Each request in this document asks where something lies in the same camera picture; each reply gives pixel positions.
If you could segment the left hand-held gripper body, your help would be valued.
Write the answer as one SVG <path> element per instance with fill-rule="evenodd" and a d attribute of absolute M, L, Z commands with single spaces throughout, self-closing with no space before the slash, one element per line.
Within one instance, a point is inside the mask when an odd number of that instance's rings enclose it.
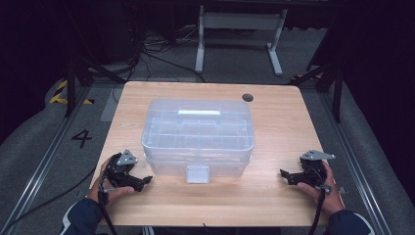
<path fill-rule="evenodd" d="M 106 166 L 107 178 L 115 187 L 125 187 L 133 184 L 129 171 L 137 164 L 137 158 L 128 150 L 110 157 Z"/>

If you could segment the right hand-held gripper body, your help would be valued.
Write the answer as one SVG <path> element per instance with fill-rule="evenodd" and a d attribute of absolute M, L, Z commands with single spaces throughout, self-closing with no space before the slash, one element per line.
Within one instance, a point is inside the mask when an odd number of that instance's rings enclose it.
<path fill-rule="evenodd" d="M 317 150 L 309 150 L 300 156 L 300 164 L 303 168 L 303 182 L 310 186 L 321 186 L 327 178 L 327 170 L 324 161 L 334 160 L 333 154 L 327 154 Z"/>

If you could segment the clear plastic storage box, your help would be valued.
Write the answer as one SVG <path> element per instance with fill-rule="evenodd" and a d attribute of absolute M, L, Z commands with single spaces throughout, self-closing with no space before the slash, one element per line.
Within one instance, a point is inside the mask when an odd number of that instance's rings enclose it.
<path fill-rule="evenodd" d="M 214 177 L 240 177 L 251 154 L 228 156 L 167 156 L 156 160 L 144 155 L 155 174 L 184 177 L 187 183 L 210 183 Z"/>

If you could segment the person's left hand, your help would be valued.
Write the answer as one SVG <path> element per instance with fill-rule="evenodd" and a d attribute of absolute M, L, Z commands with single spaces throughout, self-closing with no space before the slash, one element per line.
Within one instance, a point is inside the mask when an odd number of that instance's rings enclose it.
<path fill-rule="evenodd" d="M 100 191 L 107 192 L 109 204 L 115 202 L 116 200 L 124 196 L 134 193 L 134 189 L 130 186 L 115 188 L 114 185 L 107 178 L 105 178 L 104 180 L 101 180 L 102 174 L 105 171 L 107 164 L 108 164 L 108 161 L 105 161 L 101 165 L 100 175 L 95 180 L 95 182 L 93 183 L 93 185 L 91 186 L 87 194 L 87 198 L 95 201 L 96 203 L 99 202 Z"/>

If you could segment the person's right hand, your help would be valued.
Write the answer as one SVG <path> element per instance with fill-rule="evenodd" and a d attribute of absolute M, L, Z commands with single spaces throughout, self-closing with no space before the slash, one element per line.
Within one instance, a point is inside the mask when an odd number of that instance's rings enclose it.
<path fill-rule="evenodd" d="M 328 194 L 322 204 L 322 211 L 328 216 L 332 215 L 335 212 L 339 212 L 345 209 L 345 205 L 341 199 L 339 188 L 337 187 L 334 179 L 334 173 L 326 162 L 323 162 L 323 165 L 327 171 L 327 178 L 325 183 L 332 188 L 330 194 Z M 310 196 L 315 202 L 318 202 L 320 197 L 320 192 L 311 187 L 308 184 L 300 182 L 297 184 L 297 187 L 306 195 Z"/>

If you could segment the black metal stand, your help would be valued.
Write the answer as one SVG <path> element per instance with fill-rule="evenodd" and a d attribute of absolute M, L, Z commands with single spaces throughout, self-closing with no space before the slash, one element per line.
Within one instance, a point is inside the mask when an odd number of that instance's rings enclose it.
<path fill-rule="evenodd" d="M 303 75 L 294 76 L 290 85 L 298 86 L 313 77 L 320 75 L 320 79 L 315 85 L 315 89 L 318 93 L 326 93 L 331 86 L 334 86 L 334 94 L 332 101 L 332 113 L 336 122 L 340 122 L 340 108 L 343 91 L 344 73 L 339 63 L 331 63 L 328 65 L 320 66 L 314 70 L 311 70 Z"/>
<path fill-rule="evenodd" d="M 67 111 L 66 118 L 68 118 L 74 111 L 76 106 L 76 93 L 75 93 L 75 81 L 78 80 L 82 86 L 91 86 L 93 84 L 92 73 L 90 69 L 100 73 L 104 77 L 107 77 L 115 83 L 123 84 L 125 80 L 112 71 L 105 69 L 103 66 L 94 63 L 91 59 L 87 59 L 81 56 L 73 56 L 67 63 Z"/>

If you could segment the yellow and black floor tape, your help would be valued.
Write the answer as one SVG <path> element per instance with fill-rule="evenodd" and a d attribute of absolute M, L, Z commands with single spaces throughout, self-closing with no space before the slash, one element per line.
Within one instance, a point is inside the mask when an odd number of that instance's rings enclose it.
<path fill-rule="evenodd" d="M 68 103 L 67 98 L 62 98 L 61 97 L 61 95 L 62 95 L 64 89 L 67 87 L 67 85 L 68 85 L 68 81 L 66 79 L 63 79 L 60 82 L 57 89 L 55 90 L 55 93 L 53 94 L 52 98 L 49 101 L 50 104 L 53 104 L 53 103 L 67 104 Z M 94 99 L 85 99 L 83 101 L 83 104 L 93 105 L 93 104 L 95 104 L 95 100 Z"/>

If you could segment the aluminium floor rail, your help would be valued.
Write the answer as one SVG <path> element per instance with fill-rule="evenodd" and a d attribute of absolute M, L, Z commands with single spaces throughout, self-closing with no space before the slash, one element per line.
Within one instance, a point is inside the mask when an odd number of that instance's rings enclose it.
<path fill-rule="evenodd" d="M 341 146 L 345 152 L 345 161 L 351 177 L 357 187 L 357 191 L 362 199 L 365 209 L 372 221 L 373 228 L 377 235 L 391 235 L 391 230 L 386 222 L 386 219 L 379 207 L 377 200 L 375 199 L 373 190 L 371 189 L 362 168 L 360 167 L 355 153 L 353 152 L 349 141 L 347 140 L 346 133 L 342 125 L 337 122 L 333 112 L 332 103 L 329 96 L 326 93 L 319 93 L 318 97 L 324 107 L 325 113 L 329 116 L 330 122 L 336 132 L 337 137 L 340 139 Z"/>
<path fill-rule="evenodd" d="M 80 106 L 83 104 L 84 100 L 89 94 L 89 91 L 90 91 L 90 87 L 79 88 L 78 93 L 75 95 L 75 102 L 74 102 L 74 107 L 72 109 L 72 113 L 68 117 L 63 118 L 50 145 L 48 146 L 46 152 L 43 154 L 41 161 L 36 166 L 36 169 L 33 175 L 29 178 L 28 182 L 26 183 L 25 188 L 22 192 L 22 195 L 20 196 L 10 216 L 5 221 L 4 226 L 0 230 L 0 235 L 14 235 L 15 234 L 15 226 L 18 225 L 18 221 L 21 218 L 23 218 L 24 215 L 28 212 L 54 159 L 56 158 L 57 152 L 59 151 L 59 148 L 62 145 L 64 136 L 68 132 L 68 129 L 77 111 L 79 110 Z"/>

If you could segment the grey metal desk frame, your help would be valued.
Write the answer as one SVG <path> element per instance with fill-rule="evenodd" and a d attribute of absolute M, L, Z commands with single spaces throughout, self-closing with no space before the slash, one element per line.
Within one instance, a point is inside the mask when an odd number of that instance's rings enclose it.
<path fill-rule="evenodd" d="M 277 76 L 283 74 L 276 48 L 284 27 L 288 10 L 283 9 L 278 14 L 249 14 L 249 13 L 216 13 L 207 12 L 204 6 L 200 7 L 198 20 L 198 48 L 195 71 L 204 69 L 205 56 L 205 29 L 249 29 L 273 30 L 274 39 L 266 44 L 266 49 Z"/>

